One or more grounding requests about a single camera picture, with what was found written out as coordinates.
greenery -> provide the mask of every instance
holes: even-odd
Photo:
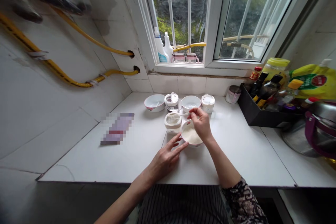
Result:
[[[153,0],[156,11],[157,23],[164,42],[164,32],[168,32],[171,45],[173,45],[172,29],[170,26],[168,0]],[[226,21],[224,37],[237,36],[240,23],[244,14],[247,0],[231,0],[230,9]],[[244,24],[242,35],[252,35],[266,0],[252,0],[250,9]],[[205,18],[208,0],[191,0],[191,43],[203,42],[205,33]],[[188,44],[188,0],[172,0],[175,41],[176,45]],[[251,39],[241,40],[249,44]],[[221,57],[231,58],[233,47],[223,46]],[[203,47],[193,47],[200,62],[203,59]],[[245,58],[243,48],[237,48],[235,58]]]

window frame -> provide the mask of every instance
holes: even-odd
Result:
[[[221,10],[228,14],[230,0],[208,0],[208,13],[206,17],[205,41],[203,63],[161,63],[158,61],[157,50],[154,42],[153,19],[148,0],[126,0],[133,19],[134,27],[138,36],[141,56],[151,72],[175,73],[175,74],[198,74],[245,77],[249,70],[256,66],[262,66],[267,59],[275,57],[281,45],[284,43],[290,29],[302,12],[308,0],[291,0],[285,15],[276,29],[265,55],[261,62],[244,60],[213,60],[218,36]]]

white countertop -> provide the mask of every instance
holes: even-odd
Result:
[[[100,123],[50,168],[40,181],[131,183],[172,137],[166,134],[163,123],[167,110],[157,113],[146,110],[143,101],[150,95],[132,93],[111,112],[111,117],[116,113],[135,114],[121,145],[100,146],[100,140],[112,121],[109,124]],[[317,172],[319,167],[310,169],[307,164],[301,168],[302,180],[299,180],[296,177],[298,171],[293,168],[295,164],[291,164],[286,153],[301,155],[277,139],[274,129],[263,128],[263,132],[260,127],[248,126],[238,104],[229,104],[224,97],[216,96],[215,99],[210,119],[212,133],[249,185],[294,187],[296,182],[299,186],[336,187],[336,172],[325,166],[325,171]],[[274,143],[279,140],[286,148]],[[319,163],[316,159],[309,160],[312,166]],[[310,179],[314,177],[312,170],[328,177],[327,182],[320,181],[318,177]],[[302,183],[304,176],[311,183]],[[177,169],[160,183],[218,184],[217,173],[206,147],[185,149],[180,154]]]

metal pot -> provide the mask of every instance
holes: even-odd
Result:
[[[315,103],[305,118],[284,129],[282,138],[305,156],[336,159],[336,104]]]

purple pot handle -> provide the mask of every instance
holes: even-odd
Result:
[[[317,146],[317,144],[314,141],[314,131],[315,127],[320,128],[324,132],[328,133],[329,135],[336,138],[336,132],[334,130],[329,129],[328,127],[324,126],[322,123],[320,123],[309,111],[306,112],[306,128],[304,130],[304,133],[306,135],[307,141],[310,144],[310,146],[321,156],[324,156],[326,158],[330,159],[336,159],[336,153],[329,153],[324,150],[322,150],[320,147]]]

